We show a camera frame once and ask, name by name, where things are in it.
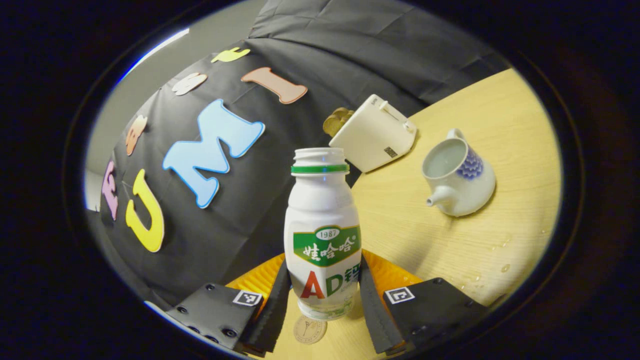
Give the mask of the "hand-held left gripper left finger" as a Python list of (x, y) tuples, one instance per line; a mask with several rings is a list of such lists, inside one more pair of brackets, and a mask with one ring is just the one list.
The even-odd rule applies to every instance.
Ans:
[(165, 318), (206, 344), (265, 356), (275, 350), (291, 281), (277, 255), (228, 284), (208, 282), (165, 312)]

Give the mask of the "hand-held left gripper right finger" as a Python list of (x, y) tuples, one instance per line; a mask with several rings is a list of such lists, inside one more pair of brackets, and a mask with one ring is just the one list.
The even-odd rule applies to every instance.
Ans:
[(488, 308), (441, 277), (422, 280), (362, 250), (359, 294), (376, 353), (432, 349), (480, 321)]

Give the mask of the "round wooden coaster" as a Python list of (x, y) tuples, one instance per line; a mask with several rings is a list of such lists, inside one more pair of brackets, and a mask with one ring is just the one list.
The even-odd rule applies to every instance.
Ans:
[(300, 316), (294, 323), (293, 335), (299, 343), (311, 345), (318, 343), (326, 335), (328, 327), (327, 321)]

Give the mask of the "white water bottle green label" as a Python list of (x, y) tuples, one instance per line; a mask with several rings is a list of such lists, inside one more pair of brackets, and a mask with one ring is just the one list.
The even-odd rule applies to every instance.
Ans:
[(294, 153), (294, 186), (285, 213), (283, 243), (301, 313), (335, 321), (354, 306), (362, 261), (361, 222), (341, 148), (301, 148)]

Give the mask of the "white teacup blue pattern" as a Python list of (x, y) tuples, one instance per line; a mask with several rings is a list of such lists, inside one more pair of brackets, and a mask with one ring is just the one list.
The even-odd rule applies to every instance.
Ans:
[(450, 129), (446, 138), (428, 152), (422, 175), (430, 188), (428, 207), (437, 207), (453, 217), (480, 210), (496, 189), (496, 174), (489, 162), (473, 150), (460, 129)]

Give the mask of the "white toaster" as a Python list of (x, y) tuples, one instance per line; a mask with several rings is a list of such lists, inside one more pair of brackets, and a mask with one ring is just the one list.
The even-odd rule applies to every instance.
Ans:
[(331, 136), (328, 145), (342, 149), (348, 162), (370, 173), (410, 152), (417, 134), (412, 121), (372, 94)]

